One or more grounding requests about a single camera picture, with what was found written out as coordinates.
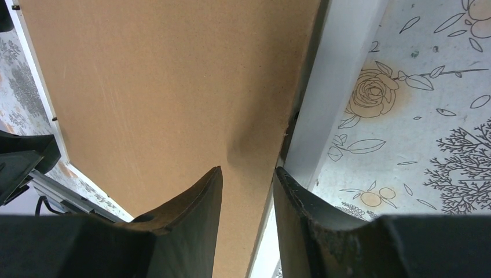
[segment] black cable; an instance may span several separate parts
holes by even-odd
[[[50,212],[52,212],[54,214],[58,214],[58,215],[64,214],[64,213],[61,213],[59,211],[53,210],[53,208],[51,208],[51,205],[49,204],[46,196],[40,196],[38,199],[38,204],[36,205],[36,212],[34,212],[35,216],[39,216],[39,214],[41,213],[41,205],[43,203],[45,204],[47,210],[49,210]]]

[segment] black plastic part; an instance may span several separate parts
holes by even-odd
[[[12,201],[13,199],[19,197],[22,193],[26,192],[29,189],[29,185],[27,185],[27,184],[24,184],[23,185],[23,183],[24,182],[22,182],[22,184],[19,187],[17,187],[16,189],[14,189],[14,192],[12,192],[12,194],[10,194],[10,196],[5,200],[5,202],[3,203],[3,205],[6,205],[6,204],[10,203],[10,201]]]
[[[0,277],[211,278],[221,200],[215,167],[132,223],[0,216]]]
[[[0,154],[21,151],[37,151],[42,160],[36,170],[49,172],[61,157],[54,135],[17,136],[0,130]]]
[[[53,210],[53,208],[49,204],[49,201],[47,200],[47,197],[46,196],[40,196],[39,199],[38,199],[38,203],[36,204],[36,210],[34,212],[34,216],[39,216],[40,215],[40,213],[41,213],[41,205],[43,205],[43,204],[45,205],[45,207],[47,208],[47,210],[49,212],[51,212],[51,213],[54,213],[54,214],[57,214],[57,215],[64,214],[62,212]]]
[[[284,278],[491,277],[490,216],[384,215],[367,223],[273,178]]]
[[[36,151],[0,154],[0,206],[11,201],[11,196],[16,197],[22,193],[20,191],[23,189],[18,189],[19,185],[39,161],[41,155]]]
[[[0,32],[9,32],[12,29],[14,29],[14,24],[10,17],[9,8],[5,1],[0,1]]]

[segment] tree drawing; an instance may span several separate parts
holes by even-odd
[[[449,137],[437,140],[448,158],[432,158],[430,178],[423,183],[442,191],[442,211],[468,214],[477,208],[491,210],[491,118],[472,132],[461,127],[451,130]]]

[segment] floral patterned surface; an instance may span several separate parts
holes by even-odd
[[[18,135],[52,134],[15,30],[0,33],[0,129]],[[114,201],[80,180],[60,159],[47,175],[112,214]]]
[[[491,213],[490,3],[390,2],[315,194],[366,221]]]

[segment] cardboard sheet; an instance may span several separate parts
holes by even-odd
[[[319,1],[21,0],[71,163],[139,215],[216,165],[244,277]]]

